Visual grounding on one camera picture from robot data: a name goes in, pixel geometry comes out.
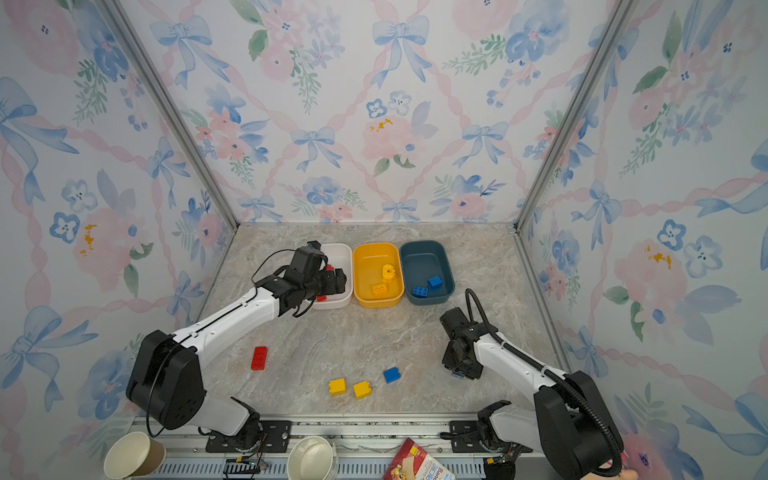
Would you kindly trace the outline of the yellow plastic container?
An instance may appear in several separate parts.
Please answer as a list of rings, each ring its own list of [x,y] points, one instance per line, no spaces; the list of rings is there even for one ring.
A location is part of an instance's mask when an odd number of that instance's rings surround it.
[[[391,243],[368,243],[356,247],[352,257],[354,271],[354,294],[360,305],[367,309],[382,309],[396,306],[405,292],[398,248]],[[382,267],[391,264],[396,269],[396,278],[386,283],[389,294],[374,298],[371,286],[384,282]]]

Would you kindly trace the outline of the yellow lego brick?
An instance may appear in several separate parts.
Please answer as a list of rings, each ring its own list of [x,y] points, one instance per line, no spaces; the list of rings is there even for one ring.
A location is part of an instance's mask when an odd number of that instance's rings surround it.
[[[343,395],[347,392],[347,384],[344,378],[334,379],[329,382],[329,394],[331,396]]]
[[[353,385],[353,392],[357,399],[363,399],[372,394],[372,387],[369,381],[362,381]]]
[[[376,283],[371,286],[371,292],[374,298],[384,298],[389,294],[389,287],[384,282]]]

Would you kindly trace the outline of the dark teal plastic container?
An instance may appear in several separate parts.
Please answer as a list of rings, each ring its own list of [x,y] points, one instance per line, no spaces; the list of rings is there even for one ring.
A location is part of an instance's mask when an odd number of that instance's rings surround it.
[[[408,300],[417,306],[445,303],[455,291],[455,280],[444,246],[435,240],[418,240],[404,243],[400,249],[401,269]],[[444,284],[431,289],[428,279],[440,276]],[[415,286],[429,289],[427,298],[412,295]]]

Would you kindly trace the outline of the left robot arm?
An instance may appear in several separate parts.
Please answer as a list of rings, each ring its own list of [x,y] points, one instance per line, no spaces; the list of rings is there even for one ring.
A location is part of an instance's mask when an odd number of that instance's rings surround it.
[[[234,397],[208,392],[202,370],[255,328],[285,315],[299,318],[318,298],[346,292],[347,272],[330,261],[319,242],[291,254],[289,264],[252,277],[251,288],[232,304],[173,333],[156,330],[143,339],[126,396],[146,420],[165,430],[192,425],[241,451],[261,440],[259,413]]]

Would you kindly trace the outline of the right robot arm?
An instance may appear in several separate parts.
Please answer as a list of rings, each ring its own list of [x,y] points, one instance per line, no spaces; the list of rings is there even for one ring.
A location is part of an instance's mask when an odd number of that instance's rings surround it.
[[[478,412],[474,426],[451,426],[443,438],[456,449],[478,447],[511,456],[541,452],[563,479],[619,475],[623,440],[588,374],[566,373],[531,357],[487,320],[476,322],[459,308],[444,313],[440,323],[448,336],[447,370],[470,380],[492,370],[533,405],[520,410],[499,400]]]

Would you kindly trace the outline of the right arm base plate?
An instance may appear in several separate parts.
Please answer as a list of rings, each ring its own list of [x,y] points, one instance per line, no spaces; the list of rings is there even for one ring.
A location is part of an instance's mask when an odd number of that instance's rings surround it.
[[[450,443],[453,453],[484,453],[492,455],[511,455],[513,453],[532,453],[533,450],[514,442],[504,442],[490,433],[490,427],[479,420],[449,422],[447,432],[439,434],[442,440]]]

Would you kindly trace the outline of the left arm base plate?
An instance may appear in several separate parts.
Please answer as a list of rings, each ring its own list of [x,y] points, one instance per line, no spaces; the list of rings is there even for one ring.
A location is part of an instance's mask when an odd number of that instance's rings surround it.
[[[205,452],[211,454],[286,453],[293,423],[289,420],[260,420],[247,424],[235,436],[211,432]]]

